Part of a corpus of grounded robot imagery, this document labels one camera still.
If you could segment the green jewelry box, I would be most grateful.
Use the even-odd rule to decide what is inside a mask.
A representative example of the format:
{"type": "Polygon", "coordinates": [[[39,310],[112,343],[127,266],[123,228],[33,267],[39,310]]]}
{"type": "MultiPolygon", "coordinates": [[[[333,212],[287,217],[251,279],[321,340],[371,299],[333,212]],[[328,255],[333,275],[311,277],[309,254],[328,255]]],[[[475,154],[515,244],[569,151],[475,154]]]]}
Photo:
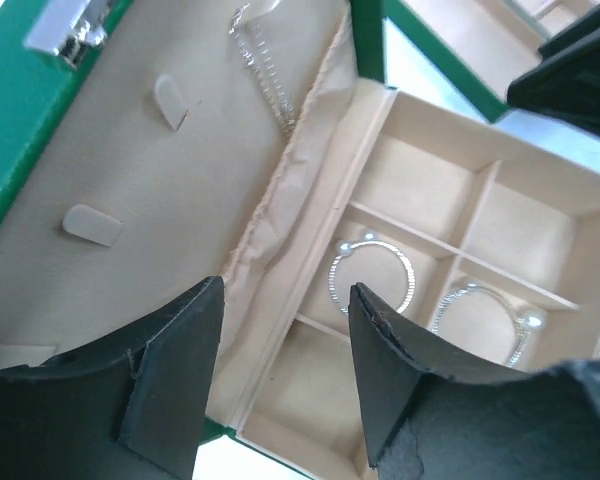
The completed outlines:
{"type": "Polygon", "coordinates": [[[356,284],[409,321],[431,332],[471,277],[547,314],[511,369],[600,360],[600,174],[386,85],[384,20],[380,1],[4,2],[0,370],[218,276],[199,446],[382,479],[327,289],[364,230],[416,293],[398,313],[356,284]]]}

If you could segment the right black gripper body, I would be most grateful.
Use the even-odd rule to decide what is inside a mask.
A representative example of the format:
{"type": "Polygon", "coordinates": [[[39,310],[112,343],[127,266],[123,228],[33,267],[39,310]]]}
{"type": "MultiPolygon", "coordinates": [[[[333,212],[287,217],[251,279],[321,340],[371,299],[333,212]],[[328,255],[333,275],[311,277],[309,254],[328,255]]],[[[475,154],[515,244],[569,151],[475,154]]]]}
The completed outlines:
{"type": "Polygon", "coordinates": [[[538,52],[541,62],[509,85],[507,104],[600,137],[600,4],[538,52]]]}

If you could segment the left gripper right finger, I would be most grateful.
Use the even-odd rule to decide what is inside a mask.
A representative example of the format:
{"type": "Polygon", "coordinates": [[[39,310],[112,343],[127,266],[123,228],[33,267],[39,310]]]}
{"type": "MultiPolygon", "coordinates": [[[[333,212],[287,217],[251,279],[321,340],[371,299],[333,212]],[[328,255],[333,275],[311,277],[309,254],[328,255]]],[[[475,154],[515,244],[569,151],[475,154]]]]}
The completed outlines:
{"type": "Polygon", "coordinates": [[[526,373],[350,290],[370,467],[382,479],[600,479],[600,360],[526,373]]]}

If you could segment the silver pearl bangle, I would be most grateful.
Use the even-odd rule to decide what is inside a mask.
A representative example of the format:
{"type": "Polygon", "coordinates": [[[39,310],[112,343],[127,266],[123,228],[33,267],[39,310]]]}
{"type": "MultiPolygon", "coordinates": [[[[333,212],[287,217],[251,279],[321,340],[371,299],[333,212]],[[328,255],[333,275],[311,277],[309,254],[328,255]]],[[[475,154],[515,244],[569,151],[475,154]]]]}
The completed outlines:
{"type": "Polygon", "coordinates": [[[500,291],[462,277],[440,300],[429,330],[461,349],[508,368],[518,368],[545,311],[515,305],[500,291]]]}
{"type": "Polygon", "coordinates": [[[327,273],[329,296],[343,314],[348,314],[349,287],[366,283],[398,312],[405,313],[416,293],[416,270],[403,249],[382,239],[373,230],[364,230],[357,240],[341,239],[327,273]]]}

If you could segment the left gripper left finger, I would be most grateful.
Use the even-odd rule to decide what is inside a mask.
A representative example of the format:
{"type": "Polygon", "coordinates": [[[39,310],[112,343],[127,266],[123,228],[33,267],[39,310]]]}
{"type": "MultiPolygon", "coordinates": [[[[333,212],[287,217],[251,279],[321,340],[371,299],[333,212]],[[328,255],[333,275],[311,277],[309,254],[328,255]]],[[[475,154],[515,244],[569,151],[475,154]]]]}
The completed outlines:
{"type": "Polygon", "coordinates": [[[211,276],[42,365],[0,370],[0,479],[189,479],[224,317],[211,276]]]}

